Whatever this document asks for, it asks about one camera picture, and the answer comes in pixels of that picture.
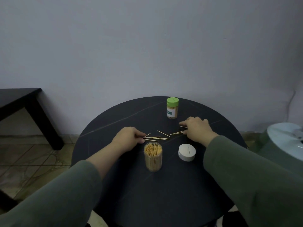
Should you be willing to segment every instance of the green sleeve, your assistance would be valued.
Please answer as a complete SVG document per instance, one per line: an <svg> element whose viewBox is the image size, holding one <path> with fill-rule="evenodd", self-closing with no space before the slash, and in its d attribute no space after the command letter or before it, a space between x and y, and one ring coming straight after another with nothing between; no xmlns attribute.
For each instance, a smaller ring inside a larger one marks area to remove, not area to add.
<svg viewBox="0 0 303 227"><path fill-rule="evenodd" d="M102 181L96 168L82 160L0 216L1 227L84 227L99 201Z"/></svg>
<svg viewBox="0 0 303 227"><path fill-rule="evenodd" d="M224 136L213 139L204 168L235 203L250 227L301 226L303 178Z"/></svg>

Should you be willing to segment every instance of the person's right hand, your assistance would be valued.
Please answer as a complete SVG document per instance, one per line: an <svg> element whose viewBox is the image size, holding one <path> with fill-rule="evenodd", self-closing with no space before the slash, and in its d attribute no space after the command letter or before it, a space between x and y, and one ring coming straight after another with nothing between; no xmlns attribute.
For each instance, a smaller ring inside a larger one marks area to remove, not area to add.
<svg viewBox="0 0 303 227"><path fill-rule="evenodd" d="M187 127L187 130L183 132L184 135L187 135L189 139L201 143L205 147L207 147L215 137L219 136L212 131L207 119L202 120L199 117L189 117L179 124Z"/></svg>

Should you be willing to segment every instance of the round black table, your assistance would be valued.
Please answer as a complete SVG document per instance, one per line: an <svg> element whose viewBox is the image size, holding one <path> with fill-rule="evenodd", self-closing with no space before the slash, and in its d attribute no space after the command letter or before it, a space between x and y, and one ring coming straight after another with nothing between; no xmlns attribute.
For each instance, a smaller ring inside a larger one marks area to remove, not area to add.
<svg viewBox="0 0 303 227"><path fill-rule="evenodd" d="M184 128L178 123L189 116L208 119L214 132L246 147L240 133L225 117L200 103L179 98L178 118L168 119L167 98L133 99L101 113L81 133L72 165L108 145L125 126L134 126L146 134L151 132L152 136L164 136L157 130L166 134L181 131ZM178 148L183 143L197 150L192 162L178 157ZM108 225L198 227L218 219L233 206L203 168L205 147L184 135L173 135L160 144L163 164L158 172L146 169L144 144L138 144L123 154L104 178L102 195L94 210Z"/></svg>

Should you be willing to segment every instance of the white and green label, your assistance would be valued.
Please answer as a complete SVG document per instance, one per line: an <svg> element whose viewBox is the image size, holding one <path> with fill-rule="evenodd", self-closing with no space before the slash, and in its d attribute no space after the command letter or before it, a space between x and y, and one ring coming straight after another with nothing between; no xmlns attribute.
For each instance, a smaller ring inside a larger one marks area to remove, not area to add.
<svg viewBox="0 0 303 227"><path fill-rule="evenodd" d="M166 108L166 114L168 117L174 118L176 114L176 109Z"/></svg>

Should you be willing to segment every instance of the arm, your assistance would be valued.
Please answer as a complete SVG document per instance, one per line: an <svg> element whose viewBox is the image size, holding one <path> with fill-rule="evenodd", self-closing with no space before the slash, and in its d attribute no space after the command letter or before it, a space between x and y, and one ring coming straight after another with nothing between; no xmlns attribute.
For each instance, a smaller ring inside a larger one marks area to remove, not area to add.
<svg viewBox="0 0 303 227"><path fill-rule="evenodd" d="M204 168L235 203L249 226L300 226L303 179L214 134L207 120L190 118L187 136L207 147Z"/></svg>
<svg viewBox="0 0 303 227"><path fill-rule="evenodd" d="M112 142L0 216L0 226L84 227L99 201L102 179L124 152L143 143L145 134L123 128Z"/></svg>

